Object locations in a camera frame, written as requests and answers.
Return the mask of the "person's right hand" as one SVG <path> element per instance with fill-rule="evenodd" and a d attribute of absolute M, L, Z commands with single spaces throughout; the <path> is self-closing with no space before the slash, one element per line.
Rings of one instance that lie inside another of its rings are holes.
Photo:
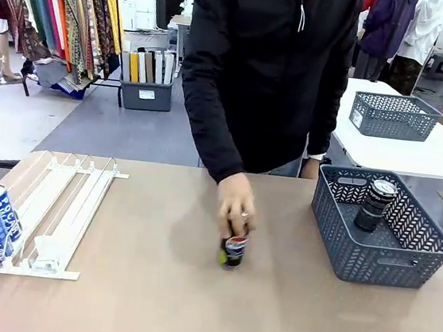
<path fill-rule="evenodd" d="M 248 177 L 243 173 L 226 177 L 218 184 L 219 231 L 227 239 L 234 232 L 244 236 L 256 228 L 255 198 Z"/>

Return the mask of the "person's left hand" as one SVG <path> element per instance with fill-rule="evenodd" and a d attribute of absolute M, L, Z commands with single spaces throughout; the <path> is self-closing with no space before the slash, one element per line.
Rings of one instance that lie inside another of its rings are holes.
<path fill-rule="evenodd" d="M 315 181 L 319 178 L 320 160 L 307 158 L 300 171 L 300 178 Z"/>

